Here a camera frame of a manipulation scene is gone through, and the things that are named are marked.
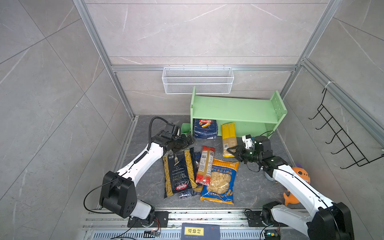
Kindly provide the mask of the blue Barilla rigatoni box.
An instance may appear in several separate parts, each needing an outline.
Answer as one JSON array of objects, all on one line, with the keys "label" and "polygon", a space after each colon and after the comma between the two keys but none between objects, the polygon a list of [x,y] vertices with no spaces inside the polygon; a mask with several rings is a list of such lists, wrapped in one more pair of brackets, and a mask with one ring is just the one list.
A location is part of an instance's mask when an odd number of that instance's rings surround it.
[{"label": "blue Barilla rigatoni box", "polygon": [[193,134],[196,139],[215,139],[218,135],[217,121],[194,119]]}]

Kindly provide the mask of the red spaghetti pack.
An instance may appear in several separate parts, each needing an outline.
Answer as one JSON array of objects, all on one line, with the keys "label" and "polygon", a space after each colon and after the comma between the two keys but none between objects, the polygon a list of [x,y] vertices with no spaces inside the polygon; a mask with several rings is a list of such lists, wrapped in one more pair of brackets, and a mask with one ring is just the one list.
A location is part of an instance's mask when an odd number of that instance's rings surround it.
[{"label": "red spaghetti pack", "polygon": [[196,176],[196,183],[204,186],[210,185],[214,154],[215,148],[203,146]]}]

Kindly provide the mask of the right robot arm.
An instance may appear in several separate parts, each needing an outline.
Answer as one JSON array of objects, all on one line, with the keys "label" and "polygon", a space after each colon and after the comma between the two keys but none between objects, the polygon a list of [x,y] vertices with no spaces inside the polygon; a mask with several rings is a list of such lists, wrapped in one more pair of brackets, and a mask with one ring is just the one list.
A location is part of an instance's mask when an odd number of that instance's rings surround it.
[{"label": "right robot arm", "polygon": [[261,219],[266,227],[287,225],[311,240],[353,240],[355,238],[350,209],[335,203],[301,178],[289,164],[272,151],[266,136],[242,137],[243,144],[225,147],[239,162],[256,163],[259,169],[282,184],[307,210],[307,214],[274,201],[263,205]]}]

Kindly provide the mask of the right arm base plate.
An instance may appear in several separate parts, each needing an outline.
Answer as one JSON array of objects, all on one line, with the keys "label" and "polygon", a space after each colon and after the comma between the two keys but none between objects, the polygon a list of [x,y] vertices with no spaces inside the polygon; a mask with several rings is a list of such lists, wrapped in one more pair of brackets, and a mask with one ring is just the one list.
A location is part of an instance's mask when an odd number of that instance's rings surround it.
[{"label": "right arm base plate", "polygon": [[249,227],[287,227],[287,225],[275,221],[272,215],[266,210],[253,211],[245,209],[244,214],[248,221]]}]

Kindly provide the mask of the yellow spaghetti bag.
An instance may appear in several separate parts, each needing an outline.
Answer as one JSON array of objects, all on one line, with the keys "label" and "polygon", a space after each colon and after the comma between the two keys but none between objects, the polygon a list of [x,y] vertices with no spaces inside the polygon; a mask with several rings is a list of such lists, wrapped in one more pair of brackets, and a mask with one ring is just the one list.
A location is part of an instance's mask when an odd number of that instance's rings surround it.
[{"label": "yellow spaghetti bag", "polygon": [[222,124],[221,130],[223,140],[223,156],[225,158],[234,157],[234,155],[229,153],[227,149],[238,145],[235,123]]}]

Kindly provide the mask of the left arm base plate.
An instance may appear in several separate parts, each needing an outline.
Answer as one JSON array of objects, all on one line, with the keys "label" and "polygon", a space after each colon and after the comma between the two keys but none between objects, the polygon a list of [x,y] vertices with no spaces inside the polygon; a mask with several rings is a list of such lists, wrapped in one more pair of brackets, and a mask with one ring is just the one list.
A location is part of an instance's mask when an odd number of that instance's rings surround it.
[{"label": "left arm base plate", "polygon": [[150,224],[145,220],[141,220],[139,218],[132,218],[128,220],[127,227],[128,228],[157,228],[158,224],[160,224],[160,228],[166,228],[168,226],[170,212],[167,211],[155,211],[154,220]]}]

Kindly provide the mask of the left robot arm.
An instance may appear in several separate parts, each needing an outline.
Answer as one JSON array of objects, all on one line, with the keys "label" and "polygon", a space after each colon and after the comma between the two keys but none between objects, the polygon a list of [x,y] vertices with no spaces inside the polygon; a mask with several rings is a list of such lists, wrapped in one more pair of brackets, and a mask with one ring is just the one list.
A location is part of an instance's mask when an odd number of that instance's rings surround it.
[{"label": "left robot arm", "polygon": [[147,224],[155,220],[155,207],[138,199],[136,186],[149,168],[167,152],[176,153],[194,143],[190,133],[166,119],[155,116],[149,122],[148,144],[125,167],[117,172],[109,171],[104,175],[103,183],[90,190],[83,200],[85,210],[100,214],[86,206],[87,197],[101,189],[99,205],[124,219],[137,218]]}]

